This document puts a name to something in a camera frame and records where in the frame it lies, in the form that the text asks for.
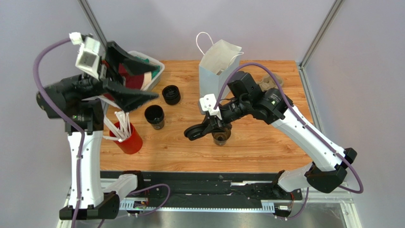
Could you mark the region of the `brown coffee cup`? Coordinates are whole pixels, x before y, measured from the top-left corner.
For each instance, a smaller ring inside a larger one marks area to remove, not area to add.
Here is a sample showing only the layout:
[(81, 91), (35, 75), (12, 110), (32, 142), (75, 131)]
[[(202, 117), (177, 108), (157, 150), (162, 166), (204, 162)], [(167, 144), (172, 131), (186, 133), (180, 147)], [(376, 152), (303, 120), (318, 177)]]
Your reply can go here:
[(226, 129), (224, 132), (212, 133), (213, 141), (218, 146), (223, 146), (227, 143), (231, 136), (231, 130)]

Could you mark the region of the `stack of black cups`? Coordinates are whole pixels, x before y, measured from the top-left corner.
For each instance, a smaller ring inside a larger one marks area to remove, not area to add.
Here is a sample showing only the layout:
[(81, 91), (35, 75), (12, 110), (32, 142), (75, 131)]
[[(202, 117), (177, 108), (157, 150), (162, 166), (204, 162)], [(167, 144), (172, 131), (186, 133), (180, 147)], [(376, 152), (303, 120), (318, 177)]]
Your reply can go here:
[(145, 109), (145, 119), (155, 130), (164, 128), (164, 111), (159, 105), (151, 105)]

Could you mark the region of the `white paper bag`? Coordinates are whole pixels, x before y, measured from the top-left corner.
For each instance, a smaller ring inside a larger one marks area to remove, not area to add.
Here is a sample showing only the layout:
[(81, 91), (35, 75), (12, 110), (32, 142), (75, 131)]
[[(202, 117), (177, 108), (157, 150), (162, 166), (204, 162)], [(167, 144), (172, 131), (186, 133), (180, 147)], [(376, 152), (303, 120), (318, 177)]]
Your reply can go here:
[(215, 43), (210, 39), (211, 47), (203, 51), (198, 43), (201, 34), (209, 35), (207, 32), (200, 32), (195, 39), (198, 49), (203, 54), (199, 63), (199, 97), (214, 94), (217, 99), (224, 99), (230, 90), (226, 87), (222, 95), (220, 91), (223, 86), (227, 86), (226, 79), (230, 73), (240, 65), (241, 55), (244, 52), (242, 47), (223, 39)]

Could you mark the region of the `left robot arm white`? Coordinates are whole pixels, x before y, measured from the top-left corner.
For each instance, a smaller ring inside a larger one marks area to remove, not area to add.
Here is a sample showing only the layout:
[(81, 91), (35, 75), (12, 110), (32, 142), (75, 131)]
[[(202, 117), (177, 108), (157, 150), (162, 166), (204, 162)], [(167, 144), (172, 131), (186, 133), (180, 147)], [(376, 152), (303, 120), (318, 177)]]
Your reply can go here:
[(59, 218), (71, 221), (115, 219), (120, 202), (142, 185), (143, 177), (140, 171), (125, 171), (110, 188), (102, 189), (100, 149), (105, 115), (100, 96), (110, 95), (125, 112), (138, 109), (156, 99), (158, 94), (128, 88), (119, 69), (125, 69), (130, 78), (137, 78), (158, 70), (159, 66), (132, 56), (113, 41), (108, 42), (105, 54), (100, 56), (99, 42), (85, 37), (77, 41), (81, 74), (43, 86), (39, 78), (41, 60), (48, 52), (68, 42), (66, 38), (45, 48), (33, 66), (37, 103), (48, 118), (64, 120), (70, 146), (71, 197), (68, 205), (59, 211)]

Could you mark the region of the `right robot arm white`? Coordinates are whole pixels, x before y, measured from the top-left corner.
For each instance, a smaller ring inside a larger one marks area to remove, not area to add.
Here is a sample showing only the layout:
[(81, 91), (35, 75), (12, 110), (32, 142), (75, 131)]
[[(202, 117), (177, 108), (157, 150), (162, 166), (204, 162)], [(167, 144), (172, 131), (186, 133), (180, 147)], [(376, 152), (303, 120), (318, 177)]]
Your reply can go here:
[(189, 140), (196, 140), (210, 133), (231, 129), (231, 123), (246, 115), (272, 125), (285, 133), (311, 159), (312, 162), (293, 171), (280, 171), (273, 181), (279, 189), (291, 192), (313, 187), (330, 193), (339, 187), (347, 175), (347, 168), (357, 156), (352, 148), (342, 148), (322, 135), (308, 122), (289, 98), (283, 99), (280, 90), (262, 91), (249, 73), (238, 71), (236, 80), (228, 83), (233, 98), (214, 109), (215, 96), (200, 99), (206, 117), (201, 124), (184, 132)]

